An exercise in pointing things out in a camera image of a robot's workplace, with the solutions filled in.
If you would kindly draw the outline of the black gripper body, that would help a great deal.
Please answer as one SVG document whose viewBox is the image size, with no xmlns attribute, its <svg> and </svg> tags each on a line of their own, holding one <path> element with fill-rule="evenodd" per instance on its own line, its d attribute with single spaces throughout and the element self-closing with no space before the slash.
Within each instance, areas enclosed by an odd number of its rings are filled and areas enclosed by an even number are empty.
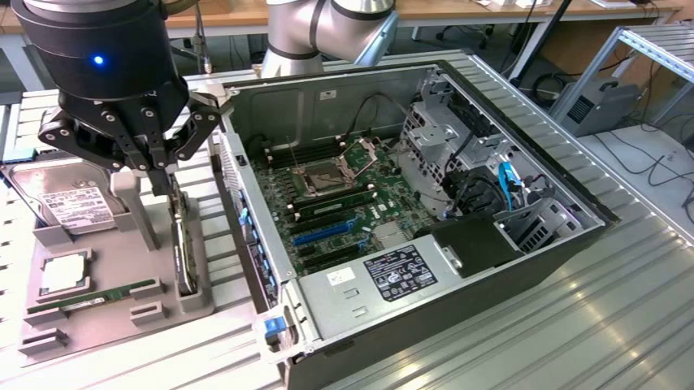
<svg viewBox="0 0 694 390">
<path fill-rule="evenodd" d="M 175 118 L 189 102 L 158 1 L 71 2 L 70 11 L 43 1 L 12 9 L 61 90 L 61 108 L 74 117 L 106 108 L 134 115 L 149 106 Z"/>
</svg>

